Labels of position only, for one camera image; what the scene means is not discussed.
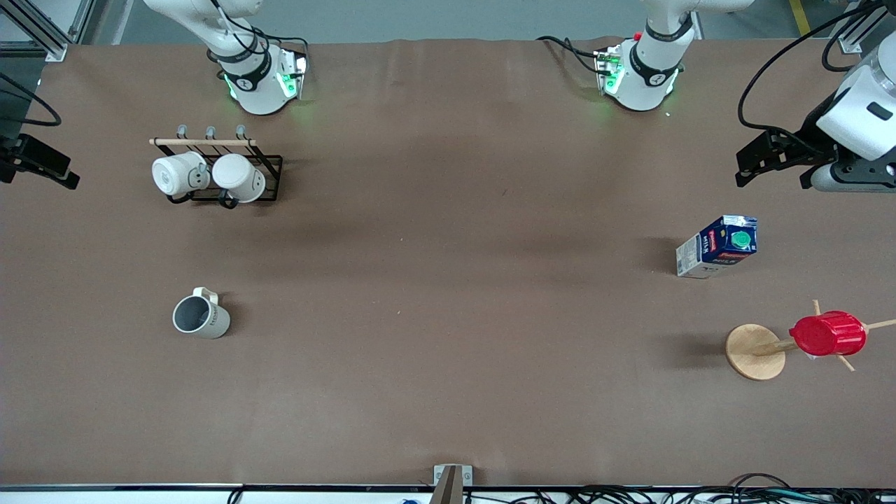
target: mug holder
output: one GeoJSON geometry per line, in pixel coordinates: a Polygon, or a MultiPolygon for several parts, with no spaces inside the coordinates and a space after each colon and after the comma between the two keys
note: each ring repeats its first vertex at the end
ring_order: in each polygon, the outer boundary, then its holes
{"type": "MultiPolygon", "coordinates": [[[[166,156],[189,151],[196,152],[205,160],[209,171],[215,161],[225,154],[235,153],[245,156],[252,166],[264,174],[264,192],[253,203],[277,201],[277,195],[280,193],[280,175],[283,171],[283,156],[271,156],[263,153],[257,142],[246,136],[246,127],[243,125],[237,126],[237,137],[234,140],[218,140],[215,138],[215,128],[212,126],[205,130],[204,140],[191,140],[186,137],[186,126],[180,125],[177,128],[177,138],[151,138],[150,144],[158,147],[166,156]],[[182,152],[175,152],[172,147],[179,147],[178,150],[182,152]]],[[[228,196],[227,189],[219,187],[211,177],[209,186],[205,189],[196,189],[178,197],[167,196],[167,199],[173,204],[182,204],[188,201],[215,202],[228,210],[236,208],[239,204],[239,200],[228,196]]]]}

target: black device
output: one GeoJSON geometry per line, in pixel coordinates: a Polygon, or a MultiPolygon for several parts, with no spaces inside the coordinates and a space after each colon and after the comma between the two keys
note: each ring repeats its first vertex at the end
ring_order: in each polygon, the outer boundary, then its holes
{"type": "Polygon", "coordinates": [[[9,184],[17,171],[29,171],[75,189],[81,177],[69,170],[70,162],[68,156],[31,135],[0,137],[0,182],[9,184]]]}

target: yellow tape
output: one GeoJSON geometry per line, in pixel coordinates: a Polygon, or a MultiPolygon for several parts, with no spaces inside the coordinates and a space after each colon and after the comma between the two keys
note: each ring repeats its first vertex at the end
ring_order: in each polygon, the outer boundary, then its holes
{"type": "Polygon", "coordinates": [[[800,36],[806,35],[809,28],[809,20],[806,18],[806,11],[803,10],[803,3],[800,0],[789,0],[790,10],[793,11],[793,19],[797,22],[797,29],[800,36]]]}

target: brown table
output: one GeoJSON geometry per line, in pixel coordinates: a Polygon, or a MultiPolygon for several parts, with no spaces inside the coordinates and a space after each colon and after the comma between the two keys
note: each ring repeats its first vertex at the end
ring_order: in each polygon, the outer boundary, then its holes
{"type": "MultiPolygon", "coordinates": [[[[464,462],[479,483],[893,486],[896,335],[848,373],[792,354],[767,383],[722,344],[786,335],[812,298],[893,306],[893,196],[734,185],[735,105],[780,41],[702,41],[661,109],[601,98],[537,42],[314,46],[305,103],[240,111],[205,48],[73,47],[40,94],[75,191],[0,187],[3,482],[385,482],[464,462]],[[281,199],[172,205],[153,136],[245,124],[281,199]],[[674,247],[723,213],[760,252],[709,281],[674,247]],[[223,293],[219,340],[175,303],[223,293]]],[[[835,88],[806,43],[747,115],[795,128],[835,88]]]]}

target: white mug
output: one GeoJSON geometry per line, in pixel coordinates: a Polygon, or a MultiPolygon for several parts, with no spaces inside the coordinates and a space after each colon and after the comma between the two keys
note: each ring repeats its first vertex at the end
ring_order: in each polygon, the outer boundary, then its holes
{"type": "Polygon", "coordinates": [[[181,333],[214,339],[227,332],[230,314],[218,306],[218,294],[196,287],[192,296],[183,298],[174,307],[171,321],[181,333]]]}
{"type": "Polygon", "coordinates": [[[205,189],[210,178],[208,164],[197,152],[184,152],[152,162],[152,179],[159,191],[168,196],[205,189]]]}
{"type": "Polygon", "coordinates": [[[240,154],[224,154],[211,167],[215,184],[239,203],[251,203],[264,192],[264,175],[240,154]]]}

